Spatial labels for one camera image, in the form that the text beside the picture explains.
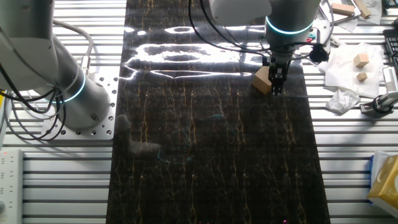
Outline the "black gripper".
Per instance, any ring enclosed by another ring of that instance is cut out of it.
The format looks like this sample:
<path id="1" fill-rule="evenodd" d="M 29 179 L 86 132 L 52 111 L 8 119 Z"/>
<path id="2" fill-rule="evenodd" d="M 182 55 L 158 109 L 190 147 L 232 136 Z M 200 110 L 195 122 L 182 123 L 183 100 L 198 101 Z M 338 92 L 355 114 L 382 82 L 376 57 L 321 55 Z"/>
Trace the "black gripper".
<path id="1" fill-rule="evenodd" d="M 269 65 L 269 80 L 271 82 L 271 93 L 279 95 L 282 93 L 283 84 L 287 77 L 291 59 L 285 57 L 271 56 Z"/>

